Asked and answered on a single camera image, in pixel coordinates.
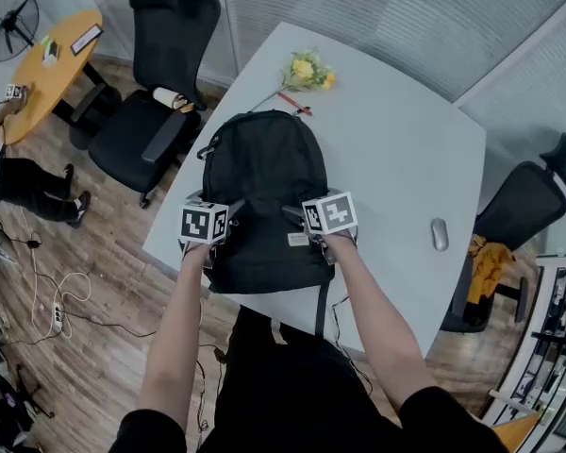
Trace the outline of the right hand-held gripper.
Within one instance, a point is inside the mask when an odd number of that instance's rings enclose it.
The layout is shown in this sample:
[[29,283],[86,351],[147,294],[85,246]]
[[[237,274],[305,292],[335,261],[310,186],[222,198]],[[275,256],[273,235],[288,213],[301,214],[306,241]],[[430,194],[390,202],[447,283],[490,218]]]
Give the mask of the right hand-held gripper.
[[303,202],[302,208],[282,206],[281,211],[294,225],[305,227],[308,237],[321,247],[328,265],[334,265],[336,258],[324,236],[344,236],[357,245],[358,218],[349,192],[330,190],[326,196]]

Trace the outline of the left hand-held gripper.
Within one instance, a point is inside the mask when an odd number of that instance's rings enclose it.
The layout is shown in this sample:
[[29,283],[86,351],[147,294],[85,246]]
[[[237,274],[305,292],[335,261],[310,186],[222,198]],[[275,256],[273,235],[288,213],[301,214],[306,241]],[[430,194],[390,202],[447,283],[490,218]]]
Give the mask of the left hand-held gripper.
[[178,241],[182,255],[186,256],[194,243],[209,245],[204,267],[212,268],[217,246],[225,241],[229,225],[238,224],[244,206],[243,199],[228,206],[205,201],[201,191],[189,195],[181,207]]

